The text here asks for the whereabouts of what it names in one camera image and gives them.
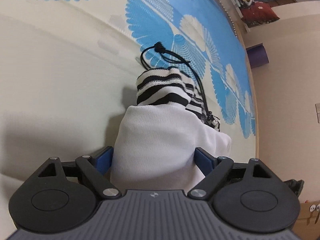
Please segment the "white wall switch plate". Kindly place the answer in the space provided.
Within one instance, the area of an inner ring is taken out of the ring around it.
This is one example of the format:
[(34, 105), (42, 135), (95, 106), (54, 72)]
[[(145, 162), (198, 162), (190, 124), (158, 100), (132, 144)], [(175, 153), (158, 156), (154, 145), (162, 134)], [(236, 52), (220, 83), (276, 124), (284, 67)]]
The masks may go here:
[(316, 103), (315, 108), (316, 108), (316, 114), (317, 114), (317, 121), (320, 124), (320, 103)]

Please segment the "black white striped garment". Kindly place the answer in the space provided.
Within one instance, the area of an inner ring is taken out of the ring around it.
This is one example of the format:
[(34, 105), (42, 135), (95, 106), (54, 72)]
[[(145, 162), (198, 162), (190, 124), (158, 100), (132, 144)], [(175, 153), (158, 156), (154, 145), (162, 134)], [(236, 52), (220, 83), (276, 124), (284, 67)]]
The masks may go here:
[(203, 179), (194, 161), (196, 148), (229, 156), (232, 140), (208, 109), (200, 77), (178, 68), (189, 61), (159, 42), (153, 50), (170, 66), (146, 66), (137, 78), (137, 102), (119, 126), (111, 182), (121, 191), (188, 191)]

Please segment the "dark red cushion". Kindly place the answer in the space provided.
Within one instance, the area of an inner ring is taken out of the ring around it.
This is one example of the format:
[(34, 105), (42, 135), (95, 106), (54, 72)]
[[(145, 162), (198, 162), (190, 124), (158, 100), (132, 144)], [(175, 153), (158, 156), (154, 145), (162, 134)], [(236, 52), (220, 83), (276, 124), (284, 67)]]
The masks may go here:
[(280, 19), (270, 5), (264, 2), (254, 2), (250, 7), (241, 8), (240, 11), (242, 13), (242, 21), (249, 28), (276, 22)]

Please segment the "blue white patterned bedsheet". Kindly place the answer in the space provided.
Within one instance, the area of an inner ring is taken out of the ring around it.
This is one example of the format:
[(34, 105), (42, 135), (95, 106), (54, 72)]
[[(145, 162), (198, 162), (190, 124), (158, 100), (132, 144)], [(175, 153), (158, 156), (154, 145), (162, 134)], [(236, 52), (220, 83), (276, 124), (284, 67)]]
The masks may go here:
[(9, 198), (45, 160), (114, 144), (136, 102), (140, 53), (156, 42), (191, 62), (221, 122), (212, 8), (211, 0), (1, 0), (1, 239), (15, 231)]

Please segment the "wooden bed frame edge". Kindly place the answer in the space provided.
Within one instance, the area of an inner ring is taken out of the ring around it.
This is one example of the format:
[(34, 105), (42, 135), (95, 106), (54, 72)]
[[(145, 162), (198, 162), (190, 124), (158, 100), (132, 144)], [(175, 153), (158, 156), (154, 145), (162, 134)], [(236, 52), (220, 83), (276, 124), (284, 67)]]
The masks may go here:
[(246, 162), (258, 155), (256, 103), (252, 73), (232, 0), (211, 0), (213, 8), (205, 18), (214, 44), (210, 74), (222, 130), (232, 139), (231, 157)]

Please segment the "purple box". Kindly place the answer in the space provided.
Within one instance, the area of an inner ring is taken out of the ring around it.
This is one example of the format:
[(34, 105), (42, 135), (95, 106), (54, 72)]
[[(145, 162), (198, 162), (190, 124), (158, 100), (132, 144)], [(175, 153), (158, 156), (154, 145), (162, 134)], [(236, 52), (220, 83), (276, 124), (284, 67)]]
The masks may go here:
[(257, 68), (269, 64), (268, 55), (263, 43), (246, 48), (251, 68)]

